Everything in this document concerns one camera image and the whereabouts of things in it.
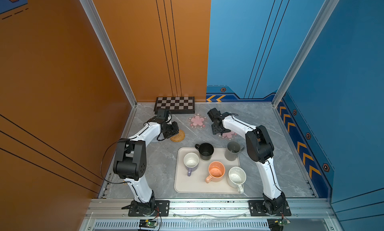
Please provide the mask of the tan rattan round coaster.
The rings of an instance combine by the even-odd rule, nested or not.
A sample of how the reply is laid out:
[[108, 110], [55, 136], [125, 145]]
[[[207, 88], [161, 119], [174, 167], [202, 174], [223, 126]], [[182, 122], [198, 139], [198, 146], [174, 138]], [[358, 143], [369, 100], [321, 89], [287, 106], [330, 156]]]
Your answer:
[[170, 140], [172, 142], [181, 142], [185, 139], [186, 137], [186, 134], [184, 131], [182, 130], [179, 130], [178, 134], [176, 134], [175, 136], [171, 137]]

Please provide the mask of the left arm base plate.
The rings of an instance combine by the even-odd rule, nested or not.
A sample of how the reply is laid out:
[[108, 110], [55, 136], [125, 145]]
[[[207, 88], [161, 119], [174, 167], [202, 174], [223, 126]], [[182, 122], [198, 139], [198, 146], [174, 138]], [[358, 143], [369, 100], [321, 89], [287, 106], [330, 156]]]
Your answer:
[[132, 201], [129, 207], [129, 217], [155, 217], [158, 214], [161, 217], [169, 215], [170, 201], [155, 200], [148, 203], [138, 203]]

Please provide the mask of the pink flower coaster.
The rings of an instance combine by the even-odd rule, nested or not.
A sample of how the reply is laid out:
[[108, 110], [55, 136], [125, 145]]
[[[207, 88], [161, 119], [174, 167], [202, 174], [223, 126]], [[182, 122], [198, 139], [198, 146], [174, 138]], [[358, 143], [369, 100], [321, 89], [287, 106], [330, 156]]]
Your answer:
[[201, 114], [194, 114], [188, 118], [190, 128], [205, 128], [207, 123], [207, 117]]
[[238, 136], [238, 134], [233, 132], [233, 131], [230, 131], [230, 132], [227, 132], [227, 133], [218, 134], [219, 138], [225, 139], [225, 140], [229, 140], [229, 141], [234, 140], [237, 136]]

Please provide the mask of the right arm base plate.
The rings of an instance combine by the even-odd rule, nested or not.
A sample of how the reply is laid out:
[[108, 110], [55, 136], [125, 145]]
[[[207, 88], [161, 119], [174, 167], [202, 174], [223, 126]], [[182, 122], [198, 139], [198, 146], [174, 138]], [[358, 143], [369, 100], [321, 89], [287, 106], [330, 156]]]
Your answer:
[[287, 201], [276, 206], [262, 200], [250, 200], [248, 205], [252, 217], [290, 217], [292, 215]]

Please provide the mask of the purple mug white inside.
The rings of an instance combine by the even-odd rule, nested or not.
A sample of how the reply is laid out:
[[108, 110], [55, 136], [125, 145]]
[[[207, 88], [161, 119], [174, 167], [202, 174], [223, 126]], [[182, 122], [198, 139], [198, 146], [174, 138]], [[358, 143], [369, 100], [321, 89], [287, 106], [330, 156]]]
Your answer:
[[199, 166], [200, 158], [196, 153], [187, 153], [184, 157], [184, 165], [187, 169], [187, 176], [190, 177]]

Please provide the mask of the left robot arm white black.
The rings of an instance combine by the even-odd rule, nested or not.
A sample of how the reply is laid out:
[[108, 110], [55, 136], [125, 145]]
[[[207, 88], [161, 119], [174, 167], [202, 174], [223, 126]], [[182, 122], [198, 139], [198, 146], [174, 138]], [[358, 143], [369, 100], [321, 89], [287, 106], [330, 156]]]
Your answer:
[[145, 177], [148, 144], [159, 136], [171, 138], [179, 133], [177, 122], [147, 122], [128, 139], [117, 142], [113, 172], [131, 189], [134, 199], [129, 205], [134, 215], [150, 216], [155, 212], [155, 194]]

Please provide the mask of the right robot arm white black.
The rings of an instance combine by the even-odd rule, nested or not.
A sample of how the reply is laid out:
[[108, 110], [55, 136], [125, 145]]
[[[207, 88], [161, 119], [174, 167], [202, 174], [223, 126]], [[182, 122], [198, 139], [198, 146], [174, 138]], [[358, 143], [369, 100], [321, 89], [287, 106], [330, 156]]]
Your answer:
[[274, 168], [274, 145], [263, 125], [255, 126], [241, 121], [234, 113], [221, 113], [217, 109], [208, 112], [213, 134], [233, 131], [246, 140], [248, 156], [259, 170], [263, 184], [263, 209], [270, 216], [282, 215], [289, 207], [286, 196], [278, 183]]

